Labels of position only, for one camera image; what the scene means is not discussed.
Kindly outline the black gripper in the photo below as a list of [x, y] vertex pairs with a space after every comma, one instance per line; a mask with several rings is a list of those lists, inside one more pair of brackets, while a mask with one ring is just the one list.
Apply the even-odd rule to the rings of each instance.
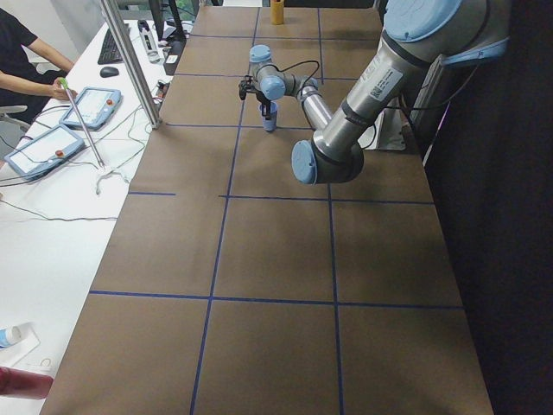
[[260, 90], [256, 91], [257, 101], [260, 103], [261, 113], [271, 113], [271, 100]]

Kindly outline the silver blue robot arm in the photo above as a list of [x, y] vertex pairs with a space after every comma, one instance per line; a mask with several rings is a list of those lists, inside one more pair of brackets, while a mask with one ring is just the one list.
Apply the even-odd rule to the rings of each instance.
[[480, 64], [500, 57], [509, 39], [509, 1], [390, 1], [378, 51], [340, 107], [331, 112], [311, 76], [286, 74], [272, 62], [270, 48], [250, 49], [250, 74], [238, 95], [253, 93], [264, 118], [272, 102], [299, 102], [315, 133], [295, 144], [293, 173], [306, 184], [349, 182], [362, 170], [359, 138], [414, 75], [427, 73], [440, 56], [446, 66]]

